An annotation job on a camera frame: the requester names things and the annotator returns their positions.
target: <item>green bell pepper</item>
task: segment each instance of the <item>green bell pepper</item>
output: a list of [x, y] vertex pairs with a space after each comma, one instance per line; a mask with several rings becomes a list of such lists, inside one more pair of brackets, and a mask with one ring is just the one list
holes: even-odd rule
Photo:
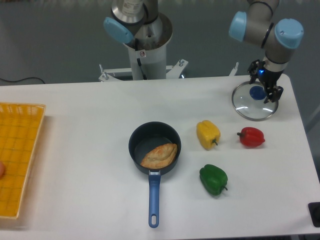
[[227, 174], [217, 166], [207, 164], [201, 168], [200, 179], [205, 189], [214, 196], [221, 194], [223, 189], [228, 190]]

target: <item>empanada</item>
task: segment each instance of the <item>empanada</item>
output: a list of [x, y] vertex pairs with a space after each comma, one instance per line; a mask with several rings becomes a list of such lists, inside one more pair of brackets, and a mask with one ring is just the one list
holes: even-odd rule
[[177, 154], [177, 144], [167, 143], [157, 146], [142, 159], [141, 166], [148, 169], [161, 169], [173, 162]]

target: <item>handle hole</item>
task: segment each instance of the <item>handle hole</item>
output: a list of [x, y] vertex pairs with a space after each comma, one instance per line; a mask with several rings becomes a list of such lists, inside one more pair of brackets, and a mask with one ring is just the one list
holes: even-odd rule
[[157, 216], [156, 215], [152, 215], [151, 216], [151, 224], [155, 225], [157, 223]]

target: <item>yellow bell pepper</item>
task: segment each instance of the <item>yellow bell pepper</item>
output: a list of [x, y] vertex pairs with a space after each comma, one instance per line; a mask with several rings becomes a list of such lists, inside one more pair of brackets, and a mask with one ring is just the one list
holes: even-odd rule
[[196, 135], [202, 147], [206, 150], [212, 149], [218, 145], [220, 140], [220, 130], [209, 120], [204, 120], [196, 125]]

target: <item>light blue cap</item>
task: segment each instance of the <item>light blue cap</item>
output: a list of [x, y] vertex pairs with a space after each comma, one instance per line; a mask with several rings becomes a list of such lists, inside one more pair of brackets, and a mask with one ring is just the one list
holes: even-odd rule
[[105, 31], [120, 43], [127, 44], [134, 39], [133, 34], [125, 26], [110, 17], [105, 18], [103, 26]]
[[296, 49], [304, 36], [304, 28], [295, 19], [282, 19], [275, 25], [274, 34], [282, 46]]
[[238, 11], [231, 22], [229, 36], [242, 42], [246, 33], [247, 14], [244, 11]]

